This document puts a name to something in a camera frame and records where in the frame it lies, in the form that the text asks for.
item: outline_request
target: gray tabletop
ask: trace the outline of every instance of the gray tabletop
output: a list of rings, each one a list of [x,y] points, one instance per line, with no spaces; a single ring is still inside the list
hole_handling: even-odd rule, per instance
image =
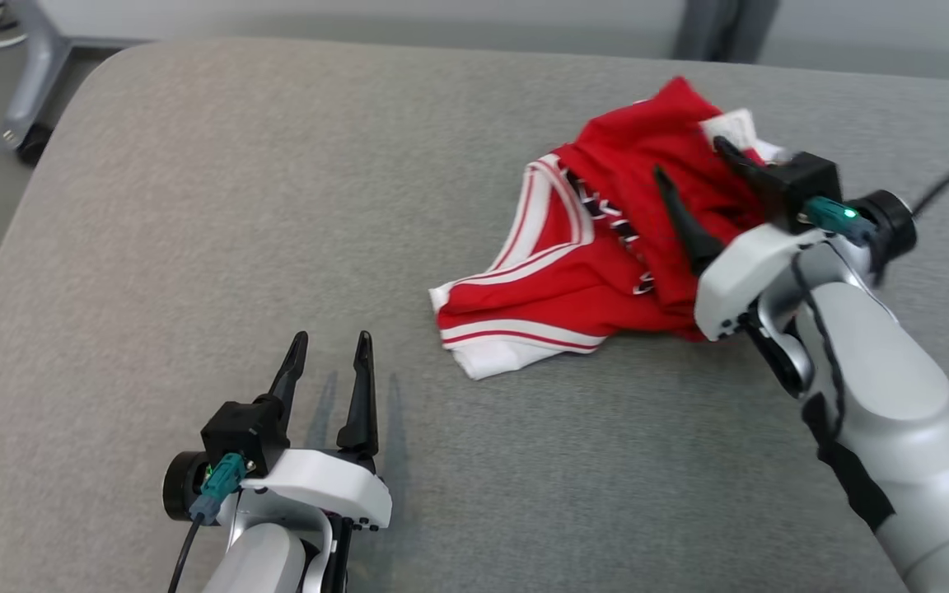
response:
[[[298,446],[376,340],[395,521],[355,537],[353,591],[900,591],[745,340],[626,334],[482,382],[441,349],[426,289],[489,266],[523,166],[676,74],[850,196],[949,166],[939,80],[280,40],[109,60],[0,253],[0,592],[165,589],[163,470],[299,329]],[[949,195],[920,232],[884,299],[949,374]]]

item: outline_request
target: red fabric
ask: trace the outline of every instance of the red fabric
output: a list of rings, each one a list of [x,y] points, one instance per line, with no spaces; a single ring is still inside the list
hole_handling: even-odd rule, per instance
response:
[[[596,339],[622,329],[700,338],[693,315],[697,278],[652,173],[662,165],[686,207],[724,244],[763,222],[760,203],[699,127],[720,113],[676,78],[651,100],[591,120],[575,142],[554,150],[558,159],[532,164],[516,229],[543,228],[528,253],[519,253],[513,231],[487,273],[433,290],[446,348],[496,335],[590,352]],[[568,171],[579,177],[576,188],[565,179]],[[534,179],[550,191],[538,194]],[[546,213],[536,217],[545,195]],[[593,217],[592,205],[608,208]],[[619,236],[623,222],[638,236]],[[516,330],[514,320],[563,331]]]

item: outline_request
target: black velcro strap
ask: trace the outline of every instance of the black velcro strap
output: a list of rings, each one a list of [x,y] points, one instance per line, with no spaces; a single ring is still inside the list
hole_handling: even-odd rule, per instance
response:
[[[803,408],[801,417],[818,443],[818,460],[833,470],[840,487],[844,488],[844,494],[848,495],[848,506],[866,521],[872,532],[877,533],[877,528],[886,518],[895,514],[895,509],[885,491],[867,474],[858,455],[830,438],[825,417],[825,397],[822,394],[813,395]]]

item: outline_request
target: teal connector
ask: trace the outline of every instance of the teal connector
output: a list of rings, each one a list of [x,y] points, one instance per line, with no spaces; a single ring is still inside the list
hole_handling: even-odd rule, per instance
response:
[[[211,525],[222,509],[227,496],[241,489],[241,480],[248,475],[244,458],[235,453],[226,453],[215,465],[214,472],[200,487],[200,495],[189,507],[189,517],[203,525]]]
[[[877,232],[877,226],[866,218],[860,217],[855,209],[844,206],[843,203],[834,202],[832,199],[822,198],[822,196],[807,200],[803,215],[807,217],[809,224],[844,236],[859,247],[870,241],[873,234]]]

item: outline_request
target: gray fabric surface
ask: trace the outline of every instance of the gray fabric surface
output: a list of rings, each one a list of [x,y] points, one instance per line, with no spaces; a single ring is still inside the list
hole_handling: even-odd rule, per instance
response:
[[[163,470],[298,329],[298,446],[334,438],[376,340],[395,524],[355,537],[351,591],[900,591],[745,340],[623,335],[478,383],[438,344],[425,290],[489,265],[522,167],[679,72],[849,195],[949,166],[938,80],[277,40],[110,59],[0,251],[0,592],[165,589]],[[949,374],[949,195],[920,230],[884,297]]]

